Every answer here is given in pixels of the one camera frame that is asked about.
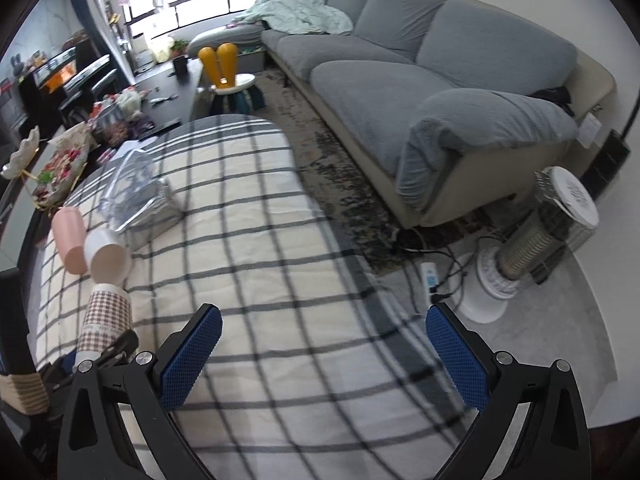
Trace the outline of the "houndstooth patterned paper cup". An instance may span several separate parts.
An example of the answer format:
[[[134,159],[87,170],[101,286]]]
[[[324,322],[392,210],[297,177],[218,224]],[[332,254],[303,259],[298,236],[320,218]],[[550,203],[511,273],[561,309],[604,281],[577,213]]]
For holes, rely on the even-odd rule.
[[[81,358],[96,358],[106,347],[132,326],[131,299],[119,286],[96,284],[93,287],[88,307],[78,338],[76,350]]]

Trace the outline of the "white paper cup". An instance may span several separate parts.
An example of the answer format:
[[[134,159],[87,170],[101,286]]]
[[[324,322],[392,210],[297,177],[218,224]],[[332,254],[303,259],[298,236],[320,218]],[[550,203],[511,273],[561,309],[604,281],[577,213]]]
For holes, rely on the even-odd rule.
[[[118,236],[107,228],[97,228],[88,233],[84,256],[88,271],[96,284],[122,285],[131,270],[131,254]]]

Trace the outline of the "pink cup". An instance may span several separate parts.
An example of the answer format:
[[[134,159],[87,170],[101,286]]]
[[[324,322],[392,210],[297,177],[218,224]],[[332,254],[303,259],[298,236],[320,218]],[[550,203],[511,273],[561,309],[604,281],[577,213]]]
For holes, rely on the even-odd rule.
[[[78,208],[62,207],[53,216],[52,232],[64,269],[74,275],[87,272],[84,255],[87,228]]]

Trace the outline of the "grey transparent cup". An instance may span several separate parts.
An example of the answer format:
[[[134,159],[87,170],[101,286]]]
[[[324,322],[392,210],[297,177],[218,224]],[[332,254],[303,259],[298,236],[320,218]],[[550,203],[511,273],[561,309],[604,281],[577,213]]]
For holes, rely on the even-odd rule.
[[[107,223],[136,252],[183,218],[184,211],[169,181],[156,178],[111,206]]]

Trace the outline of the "clear plastic cup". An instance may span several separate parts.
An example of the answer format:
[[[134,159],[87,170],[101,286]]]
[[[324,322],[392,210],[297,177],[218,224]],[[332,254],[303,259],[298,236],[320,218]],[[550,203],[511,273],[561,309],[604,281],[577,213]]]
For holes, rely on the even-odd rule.
[[[100,214],[105,221],[116,217],[118,208],[149,184],[155,176],[155,162],[146,151],[136,148],[116,160],[117,165],[108,180],[100,200]]]

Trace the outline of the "white power strip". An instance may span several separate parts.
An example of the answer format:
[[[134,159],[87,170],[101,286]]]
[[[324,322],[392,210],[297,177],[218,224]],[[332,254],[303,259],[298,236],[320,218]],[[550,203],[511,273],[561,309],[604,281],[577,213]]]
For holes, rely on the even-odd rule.
[[[425,261],[421,263],[421,278],[425,286],[427,295],[437,292],[439,286],[439,276],[437,272],[437,266],[431,261]]]

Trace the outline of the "two tier snack tray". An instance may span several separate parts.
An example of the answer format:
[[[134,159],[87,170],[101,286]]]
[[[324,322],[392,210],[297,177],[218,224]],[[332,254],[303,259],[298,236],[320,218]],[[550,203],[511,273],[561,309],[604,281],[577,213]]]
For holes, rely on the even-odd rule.
[[[52,218],[79,181],[87,166],[90,148],[96,142],[86,122],[56,134],[46,142],[48,148],[53,148],[51,157],[38,174],[34,174],[27,167],[40,154],[40,141],[40,130],[35,126],[3,165],[1,177],[8,181],[21,179],[34,182],[32,202],[37,210]]]

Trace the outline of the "electric heater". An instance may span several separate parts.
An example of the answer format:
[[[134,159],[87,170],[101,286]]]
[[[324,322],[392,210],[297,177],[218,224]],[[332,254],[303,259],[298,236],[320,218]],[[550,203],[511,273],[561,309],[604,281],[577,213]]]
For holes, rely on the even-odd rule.
[[[560,166],[535,174],[529,210],[504,234],[481,238],[454,295],[454,310],[478,324],[496,322],[520,292],[540,285],[599,224],[591,195]]]

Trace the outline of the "checkered tablecloth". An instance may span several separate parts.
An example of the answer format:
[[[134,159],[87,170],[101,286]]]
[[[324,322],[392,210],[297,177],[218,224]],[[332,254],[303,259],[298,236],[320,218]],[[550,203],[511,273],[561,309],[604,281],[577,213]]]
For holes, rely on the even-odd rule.
[[[148,147],[184,216],[125,281],[153,351],[202,304],[222,334],[175,421],[218,479],[431,479],[473,420],[402,304],[300,183],[285,134],[224,115]]]

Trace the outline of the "black piano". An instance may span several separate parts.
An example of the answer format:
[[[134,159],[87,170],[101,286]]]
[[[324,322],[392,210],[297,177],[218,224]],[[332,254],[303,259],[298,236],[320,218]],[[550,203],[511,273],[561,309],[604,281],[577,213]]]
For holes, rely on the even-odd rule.
[[[114,70],[111,55],[99,55],[93,42],[81,39],[18,78],[22,109],[33,122],[68,124],[74,113],[88,115],[91,88]]]

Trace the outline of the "black coffee table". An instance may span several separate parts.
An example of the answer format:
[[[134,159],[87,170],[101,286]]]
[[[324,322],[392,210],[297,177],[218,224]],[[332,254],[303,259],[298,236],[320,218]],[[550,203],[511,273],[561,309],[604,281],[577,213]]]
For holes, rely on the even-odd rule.
[[[190,122],[196,89],[202,74],[200,61],[189,58],[186,74],[178,76],[174,64],[166,62],[137,76],[134,88],[147,91],[141,109],[159,127],[179,119],[181,125]]]

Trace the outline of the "yellow rabbit ear stool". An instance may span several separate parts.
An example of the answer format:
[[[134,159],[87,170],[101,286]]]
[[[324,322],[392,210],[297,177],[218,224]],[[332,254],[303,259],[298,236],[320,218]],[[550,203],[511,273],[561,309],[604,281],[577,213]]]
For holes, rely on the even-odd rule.
[[[202,47],[198,50],[198,59],[210,82],[209,114],[230,112],[247,115],[252,110],[266,107],[256,76],[239,72],[239,48],[235,44],[226,42],[216,48]]]

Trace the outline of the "black mug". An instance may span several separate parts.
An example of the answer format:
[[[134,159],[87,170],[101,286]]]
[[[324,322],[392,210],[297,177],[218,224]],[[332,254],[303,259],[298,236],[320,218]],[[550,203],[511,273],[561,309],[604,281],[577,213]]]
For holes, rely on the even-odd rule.
[[[189,58],[184,54],[177,55],[172,59],[174,72],[178,78],[183,78],[188,76],[188,73],[189,73],[188,63],[189,63]]]

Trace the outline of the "potted plant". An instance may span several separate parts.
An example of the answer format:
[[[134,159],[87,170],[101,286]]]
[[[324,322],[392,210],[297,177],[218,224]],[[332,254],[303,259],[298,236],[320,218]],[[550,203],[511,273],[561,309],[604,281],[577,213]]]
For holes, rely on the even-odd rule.
[[[173,39],[170,45],[170,57],[178,58],[186,54],[189,43],[183,39]]]

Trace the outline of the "grey sofa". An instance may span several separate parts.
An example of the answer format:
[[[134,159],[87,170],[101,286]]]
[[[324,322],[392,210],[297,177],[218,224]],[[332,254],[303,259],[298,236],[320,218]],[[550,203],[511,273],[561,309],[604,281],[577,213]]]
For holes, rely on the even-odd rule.
[[[263,48],[409,228],[524,196],[615,87],[568,40],[476,0],[319,4],[341,32],[244,16],[188,52]]]

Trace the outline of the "blue left curtain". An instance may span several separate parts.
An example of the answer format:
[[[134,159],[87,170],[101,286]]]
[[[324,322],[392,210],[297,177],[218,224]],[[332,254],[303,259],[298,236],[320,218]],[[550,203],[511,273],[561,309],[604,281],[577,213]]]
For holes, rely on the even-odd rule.
[[[117,70],[119,83],[124,87],[134,84],[132,72],[125,55],[118,45],[99,0],[70,0],[78,21],[85,29],[100,55],[109,54]]]

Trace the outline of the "light green blanket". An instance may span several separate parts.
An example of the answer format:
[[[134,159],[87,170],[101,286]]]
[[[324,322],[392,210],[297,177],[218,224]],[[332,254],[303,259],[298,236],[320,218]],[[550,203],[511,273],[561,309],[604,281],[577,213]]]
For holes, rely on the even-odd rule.
[[[256,0],[233,19],[234,24],[267,24],[290,35],[345,35],[354,30],[352,19],[328,0]]]

